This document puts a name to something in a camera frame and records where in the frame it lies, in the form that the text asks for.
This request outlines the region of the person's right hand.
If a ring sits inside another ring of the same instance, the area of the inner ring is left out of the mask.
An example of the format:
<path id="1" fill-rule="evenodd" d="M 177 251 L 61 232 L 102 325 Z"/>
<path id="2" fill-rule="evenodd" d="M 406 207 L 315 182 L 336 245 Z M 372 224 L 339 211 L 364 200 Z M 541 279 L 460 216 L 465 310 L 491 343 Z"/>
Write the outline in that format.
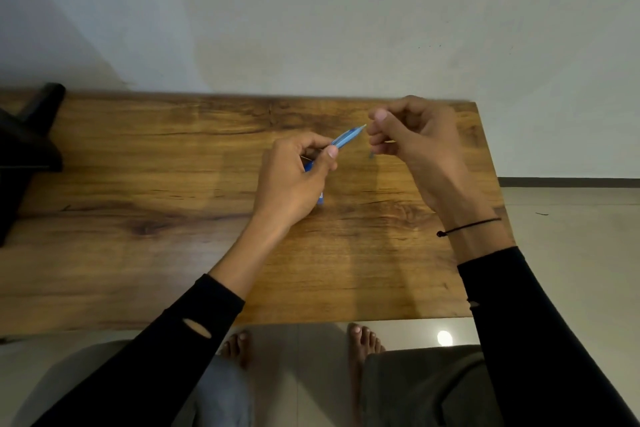
<path id="1" fill-rule="evenodd" d="M 376 108 L 386 108 L 402 119 L 415 140 L 405 152 L 372 153 L 396 156 L 406 164 L 424 203 L 446 230 L 497 217 L 463 160 L 450 105 L 406 96 Z"/>

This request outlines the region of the person's left hand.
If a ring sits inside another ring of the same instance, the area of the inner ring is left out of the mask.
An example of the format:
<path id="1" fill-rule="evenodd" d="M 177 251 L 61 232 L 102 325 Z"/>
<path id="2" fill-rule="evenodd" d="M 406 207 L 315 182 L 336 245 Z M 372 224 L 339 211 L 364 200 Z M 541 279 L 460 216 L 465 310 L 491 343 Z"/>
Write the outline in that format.
<path id="1" fill-rule="evenodd" d="M 308 216 L 324 188 L 311 185 L 311 170 L 304 172 L 301 156 L 316 160 L 331 142 L 330 137 L 313 132 L 274 141 L 263 155 L 253 205 L 253 222 L 268 230 L 284 233 Z"/>

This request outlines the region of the blue pen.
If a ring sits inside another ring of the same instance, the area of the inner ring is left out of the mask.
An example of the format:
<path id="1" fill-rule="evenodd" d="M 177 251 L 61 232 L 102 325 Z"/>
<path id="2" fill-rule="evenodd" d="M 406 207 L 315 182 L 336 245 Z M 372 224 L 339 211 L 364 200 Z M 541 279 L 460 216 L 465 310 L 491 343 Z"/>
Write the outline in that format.
<path id="1" fill-rule="evenodd" d="M 354 140 L 358 135 L 360 135 L 361 132 L 366 128 L 366 126 L 366 124 L 363 124 L 362 126 L 357 126 L 355 128 L 349 129 L 348 131 L 345 131 L 343 134 L 332 140 L 330 145 L 335 146 L 339 149 L 344 147 L 349 142 Z M 309 156 L 302 155 L 301 162 L 303 164 L 304 172 L 309 172 L 313 167 L 314 159 L 310 158 Z"/>

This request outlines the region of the person's right forearm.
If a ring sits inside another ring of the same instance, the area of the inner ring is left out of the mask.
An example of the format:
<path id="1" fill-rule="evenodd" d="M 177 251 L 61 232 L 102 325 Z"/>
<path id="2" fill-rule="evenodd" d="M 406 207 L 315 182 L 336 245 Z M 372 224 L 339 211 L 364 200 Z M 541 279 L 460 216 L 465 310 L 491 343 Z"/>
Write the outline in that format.
<path id="1" fill-rule="evenodd" d="M 502 221 L 446 238 L 507 427 L 640 427 Z"/>

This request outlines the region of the person's left forearm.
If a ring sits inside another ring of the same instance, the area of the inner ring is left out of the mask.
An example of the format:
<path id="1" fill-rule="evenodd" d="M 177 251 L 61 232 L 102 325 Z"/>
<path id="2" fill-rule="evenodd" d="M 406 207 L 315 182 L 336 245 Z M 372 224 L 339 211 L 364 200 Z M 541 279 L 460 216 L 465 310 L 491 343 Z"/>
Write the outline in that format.
<path id="1" fill-rule="evenodd" d="M 207 274 L 32 427 L 170 427 L 293 224 L 256 213 Z"/>

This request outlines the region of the person's right foot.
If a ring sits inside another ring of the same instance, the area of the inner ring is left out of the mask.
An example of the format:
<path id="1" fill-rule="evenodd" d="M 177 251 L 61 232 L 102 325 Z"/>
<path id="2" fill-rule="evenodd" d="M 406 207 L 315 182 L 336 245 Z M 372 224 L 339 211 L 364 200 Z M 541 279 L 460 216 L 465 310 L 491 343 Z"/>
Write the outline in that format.
<path id="1" fill-rule="evenodd" d="M 362 427 L 360 396 L 364 363 L 368 356 L 385 351 L 380 339 L 371 329 L 357 323 L 348 324 L 348 372 L 354 427 Z"/>

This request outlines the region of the person's foot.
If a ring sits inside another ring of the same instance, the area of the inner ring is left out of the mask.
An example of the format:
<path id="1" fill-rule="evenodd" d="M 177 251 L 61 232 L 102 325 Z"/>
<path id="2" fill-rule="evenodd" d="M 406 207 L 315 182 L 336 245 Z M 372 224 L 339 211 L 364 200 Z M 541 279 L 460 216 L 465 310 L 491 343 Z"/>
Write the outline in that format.
<path id="1" fill-rule="evenodd" d="M 218 356 L 231 361 L 242 371 L 247 372 L 253 356 L 252 336 L 250 332 L 242 331 L 230 335 L 227 340 L 222 343 Z"/>
<path id="2" fill-rule="evenodd" d="M 357 323 L 348 324 L 348 372 L 354 427 L 362 427 L 360 396 L 364 363 L 368 356 L 385 351 L 380 339 L 371 329 Z"/>

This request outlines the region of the dark baseboard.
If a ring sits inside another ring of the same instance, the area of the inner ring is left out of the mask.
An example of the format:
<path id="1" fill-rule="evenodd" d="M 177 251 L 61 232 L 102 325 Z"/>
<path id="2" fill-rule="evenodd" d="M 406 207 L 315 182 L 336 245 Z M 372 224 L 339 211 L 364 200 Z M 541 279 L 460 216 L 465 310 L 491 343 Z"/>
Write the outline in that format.
<path id="1" fill-rule="evenodd" d="M 498 177 L 501 188 L 640 188 L 640 178 Z"/>

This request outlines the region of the person's left foot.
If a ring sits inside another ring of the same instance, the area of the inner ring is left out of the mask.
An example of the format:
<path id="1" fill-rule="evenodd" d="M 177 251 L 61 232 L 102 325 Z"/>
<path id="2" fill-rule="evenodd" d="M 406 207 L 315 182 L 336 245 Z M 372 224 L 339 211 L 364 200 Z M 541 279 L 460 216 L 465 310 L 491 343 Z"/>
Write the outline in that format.
<path id="1" fill-rule="evenodd" d="M 227 340 L 222 343 L 218 356 L 231 361 L 242 371 L 247 372 L 253 356 L 252 336 L 250 332 L 242 331 L 230 335 Z"/>

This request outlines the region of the person's right trouser leg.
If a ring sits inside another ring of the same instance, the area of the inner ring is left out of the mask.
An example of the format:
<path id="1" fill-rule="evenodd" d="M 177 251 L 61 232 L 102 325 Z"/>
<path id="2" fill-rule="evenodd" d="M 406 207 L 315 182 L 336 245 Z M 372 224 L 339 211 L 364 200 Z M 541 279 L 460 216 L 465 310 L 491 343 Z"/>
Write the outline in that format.
<path id="1" fill-rule="evenodd" d="M 355 366 L 361 427 L 506 427 L 479 345 L 372 353 Z"/>

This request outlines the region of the person's trouser leg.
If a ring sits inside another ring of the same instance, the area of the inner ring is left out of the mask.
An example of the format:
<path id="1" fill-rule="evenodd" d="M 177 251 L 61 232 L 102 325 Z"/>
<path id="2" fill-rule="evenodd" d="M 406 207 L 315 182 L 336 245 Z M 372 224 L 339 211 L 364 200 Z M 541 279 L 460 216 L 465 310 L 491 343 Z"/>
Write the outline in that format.
<path id="1" fill-rule="evenodd" d="M 94 344 L 60 360 L 44 374 L 11 427 L 31 427 L 46 409 L 119 352 L 128 340 Z M 244 360 L 216 355 L 171 427 L 253 427 L 253 400 Z"/>
<path id="2" fill-rule="evenodd" d="M 361 427 L 506 427 L 479 345 L 372 353 L 355 366 Z"/>

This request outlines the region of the person's left trouser leg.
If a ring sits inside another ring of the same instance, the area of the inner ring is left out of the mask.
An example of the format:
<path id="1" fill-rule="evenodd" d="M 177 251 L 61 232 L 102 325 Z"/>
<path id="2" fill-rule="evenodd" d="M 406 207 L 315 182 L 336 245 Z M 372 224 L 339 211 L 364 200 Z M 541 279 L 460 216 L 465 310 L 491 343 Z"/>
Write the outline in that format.
<path id="1" fill-rule="evenodd" d="M 60 360 L 44 374 L 11 427 L 31 427 L 46 409 L 119 352 L 128 340 L 94 344 Z M 244 360 L 216 355 L 171 427 L 253 427 L 253 400 Z"/>

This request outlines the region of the black stand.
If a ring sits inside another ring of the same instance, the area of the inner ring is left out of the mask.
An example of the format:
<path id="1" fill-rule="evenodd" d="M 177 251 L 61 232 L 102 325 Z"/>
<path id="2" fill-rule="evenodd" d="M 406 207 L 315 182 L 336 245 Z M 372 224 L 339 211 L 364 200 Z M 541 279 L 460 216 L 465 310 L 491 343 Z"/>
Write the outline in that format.
<path id="1" fill-rule="evenodd" d="M 65 86 L 47 83 L 19 113 L 0 108 L 0 247 L 33 175 L 63 170 L 61 152 L 49 132 L 65 95 Z"/>

